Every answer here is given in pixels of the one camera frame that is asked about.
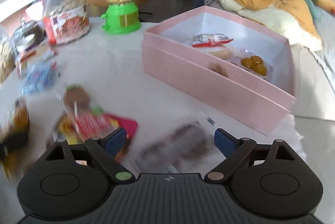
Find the maroon chicken snack pouch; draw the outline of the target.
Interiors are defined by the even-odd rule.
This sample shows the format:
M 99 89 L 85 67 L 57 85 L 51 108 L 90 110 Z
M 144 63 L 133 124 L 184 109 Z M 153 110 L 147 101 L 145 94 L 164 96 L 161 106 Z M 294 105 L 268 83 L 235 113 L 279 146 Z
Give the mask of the maroon chicken snack pouch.
M 129 146 L 139 125 L 136 120 L 115 116 L 111 113 L 105 113 L 99 116 L 106 122 L 109 122 L 109 125 L 106 123 L 102 125 L 91 125 L 91 123 L 86 123 L 80 126 L 80 133 L 77 133 L 76 125 L 73 124 L 68 114 L 63 112 L 53 127 L 53 132 L 46 143 L 46 147 L 49 148 L 56 141 L 61 139 L 66 140 L 69 145 L 77 145 L 84 143 L 84 141 L 92 137 L 104 138 L 114 130 L 123 128 L 126 132 L 125 143 L 115 156 L 116 161 L 121 162 L 128 153 Z

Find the white printed snack packet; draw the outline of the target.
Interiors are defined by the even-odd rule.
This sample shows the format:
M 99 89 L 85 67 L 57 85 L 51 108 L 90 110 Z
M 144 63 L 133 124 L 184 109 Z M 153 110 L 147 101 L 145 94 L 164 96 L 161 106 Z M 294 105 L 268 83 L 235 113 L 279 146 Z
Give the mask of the white printed snack packet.
M 216 151 L 216 129 L 217 124 L 210 117 L 199 116 L 143 147 L 126 164 L 138 175 L 195 173 Z

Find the egg yolk pastry pack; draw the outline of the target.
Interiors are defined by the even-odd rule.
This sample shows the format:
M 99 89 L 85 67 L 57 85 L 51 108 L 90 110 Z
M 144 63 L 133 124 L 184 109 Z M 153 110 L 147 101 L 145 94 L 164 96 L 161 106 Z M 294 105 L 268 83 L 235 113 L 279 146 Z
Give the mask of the egg yolk pastry pack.
M 231 58 L 231 63 L 265 81 L 270 82 L 272 78 L 273 67 L 261 56 L 247 49 L 241 49 L 235 52 Z

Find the blue candy bag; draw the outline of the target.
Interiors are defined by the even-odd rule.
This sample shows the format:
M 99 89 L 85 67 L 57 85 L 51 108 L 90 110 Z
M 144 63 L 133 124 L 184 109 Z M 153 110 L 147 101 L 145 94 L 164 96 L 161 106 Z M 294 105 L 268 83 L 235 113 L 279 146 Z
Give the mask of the blue candy bag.
M 22 95 L 35 95 L 49 90 L 57 82 L 59 73 L 58 62 L 35 65 L 23 83 Z

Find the round bread packet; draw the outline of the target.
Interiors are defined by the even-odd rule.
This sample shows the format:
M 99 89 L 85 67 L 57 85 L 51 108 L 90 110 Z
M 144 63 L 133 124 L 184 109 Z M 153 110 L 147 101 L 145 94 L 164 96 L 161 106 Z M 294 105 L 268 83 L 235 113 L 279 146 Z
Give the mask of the round bread packet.
M 222 60 L 228 60 L 232 57 L 231 50 L 224 46 L 210 48 L 208 53 Z

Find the clear red-edged snack packet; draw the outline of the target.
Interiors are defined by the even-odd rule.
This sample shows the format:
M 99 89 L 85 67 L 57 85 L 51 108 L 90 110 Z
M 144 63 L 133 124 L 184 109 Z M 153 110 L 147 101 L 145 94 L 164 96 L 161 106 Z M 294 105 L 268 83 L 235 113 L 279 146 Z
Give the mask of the clear red-edged snack packet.
M 224 34 L 198 34 L 192 39 L 192 47 L 214 47 L 230 43 L 233 39 Z

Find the rice cracker packet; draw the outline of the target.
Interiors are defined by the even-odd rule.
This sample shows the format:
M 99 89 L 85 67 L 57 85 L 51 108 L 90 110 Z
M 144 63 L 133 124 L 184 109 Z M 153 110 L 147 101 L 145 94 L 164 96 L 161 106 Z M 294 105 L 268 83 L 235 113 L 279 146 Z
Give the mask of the rice cracker packet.
M 35 64 L 44 63 L 57 54 L 57 52 L 48 44 L 39 44 L 30 50 L 24 50 L 21 52 L 15 48 L 14 53 L 18 77 L 26 75 L 26 73 L 31 70 Z

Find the white table cloth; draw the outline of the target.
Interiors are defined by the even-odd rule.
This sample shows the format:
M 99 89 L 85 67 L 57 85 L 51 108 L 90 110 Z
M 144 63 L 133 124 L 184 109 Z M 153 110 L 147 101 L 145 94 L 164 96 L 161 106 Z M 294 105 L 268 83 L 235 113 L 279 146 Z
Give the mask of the white table cloth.
M 79 84 L 104 110 L 134 119 L 139 128 L 131 142 L 133 156 L 149 142 L 171 133 L 193 119 L 212 119 L 236 137 L 251 137 L 258 143 L 285 140 L 299 155 L 305 156 L 301 136 L 291 115 L 285 116 L 269 136 L 265 136 L 189 95 L 147 75 L 143 71 L 141 29 L 125 35 L 102 30 L 103 21 L 91 20 L 90 32 L 75 42 L 61 46 L 54 57 L 60 70 L 54 85 L 27 97 L 30 141 L 18 157 L 19 167 L 12 178 L 1 174 L 1 223 L 17 223 L 24 212 L 17 199 L 17 185 L 27 167 L 44 153 L 54 125 L 64 111 L 62 92 L 67 85 Z

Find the pink cardboard box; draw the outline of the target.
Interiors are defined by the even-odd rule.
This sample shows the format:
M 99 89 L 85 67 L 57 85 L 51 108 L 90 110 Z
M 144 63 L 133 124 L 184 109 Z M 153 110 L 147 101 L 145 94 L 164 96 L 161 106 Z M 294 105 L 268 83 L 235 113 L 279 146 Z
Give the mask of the pink cardboard box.
M 267 65 L 265 78 L 192 47 L 201 33 L 222 33 L 235 50 Z M 146 74 L 265 135 L 292 111 L 294 65 L 287 38 L 253 21 L 208 6 L 167 19 L 144 32 Z

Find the yellow snack packet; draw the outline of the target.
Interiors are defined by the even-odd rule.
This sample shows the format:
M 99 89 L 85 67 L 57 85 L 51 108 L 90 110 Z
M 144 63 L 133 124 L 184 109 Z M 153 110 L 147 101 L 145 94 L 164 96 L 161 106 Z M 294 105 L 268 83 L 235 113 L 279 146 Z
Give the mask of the yellow snack packet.
M 18 151 L 27 145 L 29 130 L 26 98 L 19 97 L 1 124 L 1 165 L 8 178 L 16 172 Z

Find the small glass lidded jar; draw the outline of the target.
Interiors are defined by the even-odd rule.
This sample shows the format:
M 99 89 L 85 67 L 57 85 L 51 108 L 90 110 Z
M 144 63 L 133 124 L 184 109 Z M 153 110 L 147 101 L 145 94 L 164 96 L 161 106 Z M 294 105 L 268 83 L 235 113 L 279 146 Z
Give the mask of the small glass lidded jar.
M 45 31 L 41 28 L 38 21 L 26 21 L 21 18 L 21 25 L 14 31 L 11 41 L 14 44 L 14 50 L 17 54 L 28 51 L 45 39 Z

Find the large peanut jar red label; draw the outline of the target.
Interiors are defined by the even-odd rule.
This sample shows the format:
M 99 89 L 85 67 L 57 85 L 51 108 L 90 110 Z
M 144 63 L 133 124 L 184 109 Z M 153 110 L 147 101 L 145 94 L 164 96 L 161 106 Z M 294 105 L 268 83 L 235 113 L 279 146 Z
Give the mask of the large peanut jar red label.
M 43 0 L 43 23 L 51 46 L 83 37 L 90 31 L 86 0 Z

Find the green gumball candy dispenser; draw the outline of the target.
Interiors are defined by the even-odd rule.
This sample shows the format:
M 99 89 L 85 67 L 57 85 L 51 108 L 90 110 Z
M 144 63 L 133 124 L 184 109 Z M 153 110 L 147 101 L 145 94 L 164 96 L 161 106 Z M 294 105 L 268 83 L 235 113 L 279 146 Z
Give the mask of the green gumball candy dispenser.
M 108 8 L 101 18 L 103 29 L 110 34 L 127 34 L 141 27 L 139 9 L 135 0 L 106 0 Z

